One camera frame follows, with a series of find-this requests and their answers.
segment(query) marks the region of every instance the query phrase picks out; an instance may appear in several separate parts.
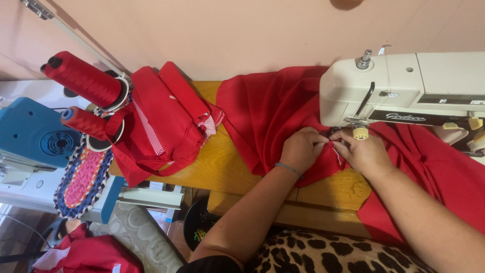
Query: sewing table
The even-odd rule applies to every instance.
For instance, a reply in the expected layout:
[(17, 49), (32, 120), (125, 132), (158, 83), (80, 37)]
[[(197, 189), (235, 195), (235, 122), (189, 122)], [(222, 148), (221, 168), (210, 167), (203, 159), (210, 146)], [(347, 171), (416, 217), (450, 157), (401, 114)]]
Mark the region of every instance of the sewing table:
[[(199, 95), (213, 104), (220, 84), (220, 81), (192, 82)], [(109, 173), (122, 176), (115, 161)], [(202, 146), (194, 163), (171, 176), (153, 175), (147, 180), (208, 189), (209, 211), (223, 215), (261, 180), (261, 176), (251, 174), (221, 124), (217, 134)], [(356, 214), (370, 192), (365, 179), (348, 168), (307, 187), (293, 188), (275, 223), (370, 238)]]

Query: blue bracelet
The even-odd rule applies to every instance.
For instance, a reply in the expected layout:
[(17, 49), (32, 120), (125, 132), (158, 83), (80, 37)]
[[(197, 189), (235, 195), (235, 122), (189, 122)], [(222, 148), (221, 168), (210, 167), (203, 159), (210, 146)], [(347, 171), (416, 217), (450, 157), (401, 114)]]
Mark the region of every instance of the blue bracelet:
[(301, 173), (299, 173), (297, 170), (295, 170), (295, 169), (293, 169), (293, 168), (291, 168), (291, 167), (288, 167), (288, 166), (286, 166), (285, 164), (281, 164), (281, 163), (276, 163), (276, 164), (275, 164), (275, 167), (276, 167), (276, 166), (278, 166), (278, 165), (283, 166), (283, 167), (285, 167), (285, 168), (288, 168), (288, 169), (290, 169), (290, 170), (294, 171), (296, 174), (298, 174), (298, 175), (300, 176), (300, 179), (303, 179), (303, 175), (302, 175)]

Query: left hand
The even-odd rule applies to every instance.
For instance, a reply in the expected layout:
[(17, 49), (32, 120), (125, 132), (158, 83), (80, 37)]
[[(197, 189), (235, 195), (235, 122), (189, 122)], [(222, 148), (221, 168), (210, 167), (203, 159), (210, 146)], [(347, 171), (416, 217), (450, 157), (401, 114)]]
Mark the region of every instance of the left hand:
[(305, 127), (285, 141), (280, 163), (303, 174), (317, 160), (328, 138), (313, 127)]

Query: white sewing machine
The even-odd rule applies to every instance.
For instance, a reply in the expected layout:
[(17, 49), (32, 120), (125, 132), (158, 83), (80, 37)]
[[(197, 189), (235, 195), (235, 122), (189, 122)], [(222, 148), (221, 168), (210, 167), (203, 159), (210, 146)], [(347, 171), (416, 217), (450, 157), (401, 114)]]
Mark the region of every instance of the white sewing machine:
[(322, 125), (352, 126), (357, 139), (375, 121), (431, 125), (456, 149), (484, 156), (485, 52), (371, 53), (322, 76)]

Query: hand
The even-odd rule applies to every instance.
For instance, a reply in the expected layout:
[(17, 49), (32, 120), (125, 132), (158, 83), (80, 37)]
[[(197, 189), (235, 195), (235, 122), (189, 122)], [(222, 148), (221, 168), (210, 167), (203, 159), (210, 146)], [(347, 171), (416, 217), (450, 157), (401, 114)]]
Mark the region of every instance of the hand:
[(350, 128), (344, 128), (330, 136), (330, 140), (339, 138), (341, 142), (333, 143), (335, 150), (354, 170), (367, 179), (378, 179), (396, 170), (380, 138), (369, 135), (366, 140), (357, 140)]
[(315, 128), (305, 127), (285, 141), (279, 162), (303, 174), (313, 166), (328, 142)]

